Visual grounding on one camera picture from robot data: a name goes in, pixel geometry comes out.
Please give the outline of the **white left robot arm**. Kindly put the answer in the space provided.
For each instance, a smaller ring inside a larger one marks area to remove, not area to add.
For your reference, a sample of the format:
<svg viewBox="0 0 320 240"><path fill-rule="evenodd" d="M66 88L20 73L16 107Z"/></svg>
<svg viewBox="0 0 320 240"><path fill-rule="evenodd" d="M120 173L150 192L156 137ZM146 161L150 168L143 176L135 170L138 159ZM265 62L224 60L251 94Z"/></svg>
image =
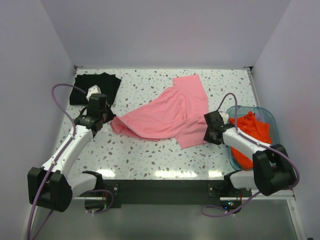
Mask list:
<svg viewBox="0 0 320 240"><path fill-rule="evenodd" d="M86 192L99 196L103 192L103 177L98 172L85 170L72 179L68 175L83 149L114 117L105 94L90 95L86 114L74 120L69 137L41 167L29 170L28 197L32 205L64 212L75 197Z"/></svg>

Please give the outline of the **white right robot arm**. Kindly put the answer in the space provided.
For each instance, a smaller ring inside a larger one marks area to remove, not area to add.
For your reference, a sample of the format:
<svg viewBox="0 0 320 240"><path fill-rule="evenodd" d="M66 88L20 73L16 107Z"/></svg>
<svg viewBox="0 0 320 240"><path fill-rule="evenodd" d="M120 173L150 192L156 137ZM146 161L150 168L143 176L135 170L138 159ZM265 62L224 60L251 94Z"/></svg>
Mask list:
<svg viewBox="0 0 320 240"><path fill-rule="evenodd" d="M206 142L234 148L253 164L251 170L234 171L224 177L222 189L227 196L233 197L241 189L256 189L270 196L298 184L300 176L283 145L270 145L249 136L217 110L205 114L204 119L207 129L203 139Z"/></svg>

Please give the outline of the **pink t-shirt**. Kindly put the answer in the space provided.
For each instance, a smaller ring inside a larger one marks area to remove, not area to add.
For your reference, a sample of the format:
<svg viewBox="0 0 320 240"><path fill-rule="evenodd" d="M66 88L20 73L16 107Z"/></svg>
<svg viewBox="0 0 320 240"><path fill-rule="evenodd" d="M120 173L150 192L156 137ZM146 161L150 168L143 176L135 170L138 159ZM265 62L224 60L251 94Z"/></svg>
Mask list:
<svg viewBox="0 0 320 240"><path fill-rule="evenodd" d="M209 103L200 76L177 77L172 84L150 103L116 116L113 132L148 141L174 138L181 149L205 144Z"/></svg>

